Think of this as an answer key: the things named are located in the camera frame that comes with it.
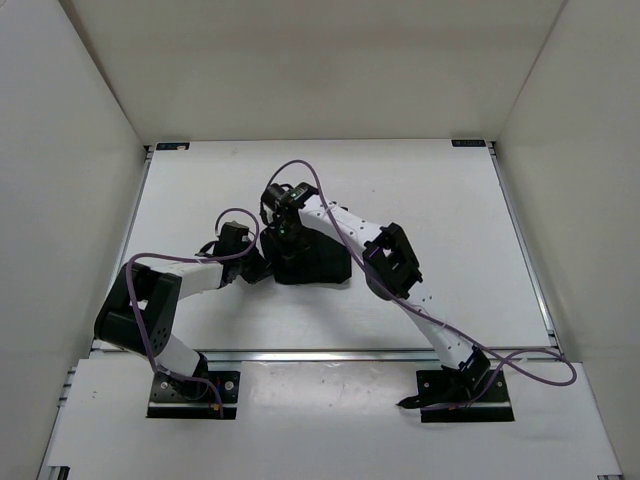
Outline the black pleated skirt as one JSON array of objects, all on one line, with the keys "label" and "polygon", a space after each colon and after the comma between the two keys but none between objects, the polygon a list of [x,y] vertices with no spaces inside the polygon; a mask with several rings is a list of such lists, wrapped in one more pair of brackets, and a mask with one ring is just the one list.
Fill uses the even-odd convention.
[{"label": "black pleated skirt", "polygon": [[306,227],[302,227],[302,233],[303,250],[294,258],[283,258],[273,250],[267,227],[260,233],[263,255],[271,263],[278,284],[342,284],[351,278],[351,256],[344,245]]}]

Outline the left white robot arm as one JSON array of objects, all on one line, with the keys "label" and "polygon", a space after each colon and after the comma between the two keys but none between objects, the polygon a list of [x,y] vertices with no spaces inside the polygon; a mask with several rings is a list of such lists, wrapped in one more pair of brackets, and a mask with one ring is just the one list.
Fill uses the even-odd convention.
[{"label": "left white robot arm", "polygon": [[178,303],[222,289],[236,278],[256,284],[271,276],[271,266],[256,247],[215,262],[208,252],[187,262],[157,266],[124,264],[94,323],[94,337],[146,358],[154,372],[189,402],[222,405],[220,387],[209,379],[205,356],[173,333]]}]

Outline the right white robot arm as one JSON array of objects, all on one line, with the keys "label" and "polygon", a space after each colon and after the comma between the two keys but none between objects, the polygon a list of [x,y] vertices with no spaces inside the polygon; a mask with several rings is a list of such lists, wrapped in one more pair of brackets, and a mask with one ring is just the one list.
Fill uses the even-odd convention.
[{"label": "right white robot arm", "polygon": [[405,409],[468,402],[484,388],[490,370],[485,354],[438,319],[411,244],[396,223],[382,226],[361,219],[305,182],[268,185],[261,196],[260,234],[264,256],[283,285],[342,284],[352,264],[363,265],[367,287],[398,305],[433,346],[444,381],[430,394],[400,401]]}]

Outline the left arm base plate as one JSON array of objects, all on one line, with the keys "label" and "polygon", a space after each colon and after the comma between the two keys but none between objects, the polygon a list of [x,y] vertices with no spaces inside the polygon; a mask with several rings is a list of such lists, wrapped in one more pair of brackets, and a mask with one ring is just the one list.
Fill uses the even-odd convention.
[{"label": "left arm base plate", "polygon": [[202,362],[195,371],[202,381],[154,375],[146,417],[151,419],[235,420],[241,372],[212,368]]}]

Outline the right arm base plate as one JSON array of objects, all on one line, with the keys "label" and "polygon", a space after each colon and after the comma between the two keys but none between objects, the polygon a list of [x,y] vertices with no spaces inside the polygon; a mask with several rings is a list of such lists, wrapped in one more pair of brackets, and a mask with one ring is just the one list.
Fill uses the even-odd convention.
[{"label": "right arm base plate", "polygon": [[[444,394],[450,381],[443,370],[418,370],[417,392],[431,399]],[[508,423],[515,421],[503,371],[491,369],[471,396],[457,392],[444,403],[420,409],[422,424]]]}]

